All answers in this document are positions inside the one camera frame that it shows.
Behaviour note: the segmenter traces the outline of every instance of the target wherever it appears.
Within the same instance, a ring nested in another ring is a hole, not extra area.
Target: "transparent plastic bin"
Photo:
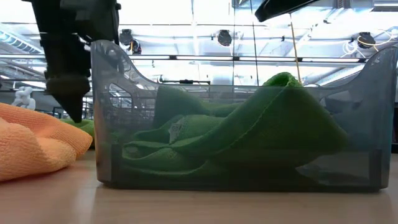
[[[389,181],[398,50],[329,87],[164,85],[91,46],[98,180],[124,189],[377,191]]]

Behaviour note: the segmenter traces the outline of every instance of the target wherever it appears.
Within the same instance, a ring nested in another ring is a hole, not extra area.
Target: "wooden table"
[[[94,157],[0,184],[0,223],[398,223],[398,156],[378,194],[114,190],[96,180]]]

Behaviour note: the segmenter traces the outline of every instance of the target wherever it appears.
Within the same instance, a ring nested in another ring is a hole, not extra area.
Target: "green towel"
[[[72,119],[61,119],[61,121],[70,124],[76,128],[80,128],[82,131],[86,132],[89,134],[91,137],[93,137],[93,142],[91,143],[91,146],[95,145],[94,142],[94,121],[92,120],[87,120],[83,119],[80,123],[75,123]]]
[[[262,175],[295,169],[347,143],[346,133],[289,73],[232,105],[161,86],[154,127],[124,145],[127,172],[182,181]]]

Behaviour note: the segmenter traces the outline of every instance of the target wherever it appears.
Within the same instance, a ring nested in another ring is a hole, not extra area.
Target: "orange microfiber cloth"
[[[0,181],[69,166],[92,140],[57,118],[0,103]]]

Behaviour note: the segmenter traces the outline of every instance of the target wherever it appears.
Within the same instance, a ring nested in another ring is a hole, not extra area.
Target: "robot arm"
[[[40,31],[47,61],[46,91],[75,122],[80,122],[91,75],[90,53],[85,45],[101,39],[119,44],[121,6],[116,0],[23,1],[32,3]]]

